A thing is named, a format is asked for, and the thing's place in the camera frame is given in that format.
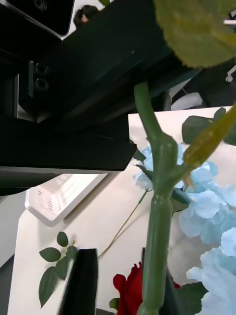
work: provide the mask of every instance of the red rose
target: red rose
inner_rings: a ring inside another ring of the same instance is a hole
[[[113,278],[114,287],[119,291],[118,315],[136,315],[142,303],[142,265],[135,264],[126,280],[123,275]]]

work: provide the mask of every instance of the yellow-green leaf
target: yellow-green leaf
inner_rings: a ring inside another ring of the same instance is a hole
[[[209,67],[235,56],[236,35],[223,25],[232,0],[154,0],[164,37],[182,62]]]
[[[236,105],[218,121],[210,124],[191,143],[183,154],[183,160],[192,169],[199,167],[215,151],[230,132],[236,121]]]

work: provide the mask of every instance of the white table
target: white table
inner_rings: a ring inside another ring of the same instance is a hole
[[[181,125],[190,115],[213,117],[216,108],[159,112],[158,120],[168,134],[181,142]],[[146,135],[139,116],[129,117],[130,136],[144,147]],[[236,186],[236,147],[221,143],[211,159],[219,166],[217,181],[223,185]],[[39,255],[39,251],[56,245],[57,233],[64,230],[70,239],[76,237],[80,248],[98,248],[101,253],[136,206],[143,191],[135,185],[133,175],[139,170],[131,161],[127,169],[111,174],[76,209],[54,228],[45,227],[28,211],[20,220],[17,234],[15,261],[8,315],[56,315],[63,293],[60,283],[46,305],[40,309],[38,286],[45,269],[50,265]],[[149,203],[151,193],[144,199],[133,215],[128,228],[99,262],[99,286],[97,307],[110,310],[109,301],[118,297],[113,287],[113,277],[117,273],[128,276],[134,263],[141,258],[142,247],[146,244]],[[183,284],[185,272],[199,264],[199,257],[209,247],[202,245],[199,238],[188,239],[180,231],[177,218],[171,230],[169,268],[174,279]]]

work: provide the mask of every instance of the camera lens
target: camera lens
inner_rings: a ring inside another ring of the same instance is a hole
[[[47,1],[46,0],[33,0],[34,5],[36,6],[36,8],[40,11],[45,11],[47,10]]]

